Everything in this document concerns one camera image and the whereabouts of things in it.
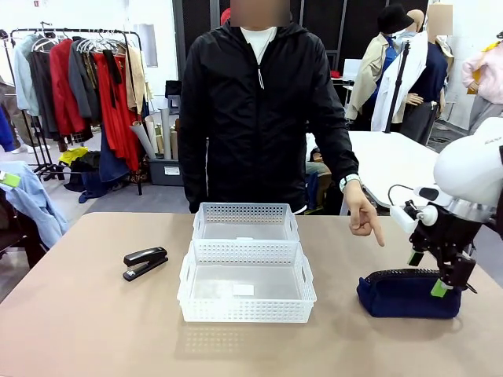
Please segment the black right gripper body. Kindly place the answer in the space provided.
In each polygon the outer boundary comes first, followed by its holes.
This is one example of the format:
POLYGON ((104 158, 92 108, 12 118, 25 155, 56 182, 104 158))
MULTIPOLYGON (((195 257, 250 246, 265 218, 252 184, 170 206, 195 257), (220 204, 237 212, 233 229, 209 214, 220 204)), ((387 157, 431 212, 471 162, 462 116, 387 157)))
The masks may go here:
POLYGON ((418 223, 409 237, 411 244, 421 244, 437 261, 453 260, 457 253, 472 244, 482 224, 451 214, 437 205, 428 205, 417 218, 418 223))

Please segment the person's left hand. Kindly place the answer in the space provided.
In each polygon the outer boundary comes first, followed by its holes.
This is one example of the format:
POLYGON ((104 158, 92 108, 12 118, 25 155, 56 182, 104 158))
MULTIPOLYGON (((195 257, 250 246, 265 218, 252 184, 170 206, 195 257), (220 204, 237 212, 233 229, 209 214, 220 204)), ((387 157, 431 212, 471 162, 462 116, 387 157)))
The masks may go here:
POLYGON ((349 181, 343 190, 345 203, 350 211, 350 231, 355 236, 376 237, 377 243, 385 245, 384 233, 376 208, 368 201, 358 180, 349 181))

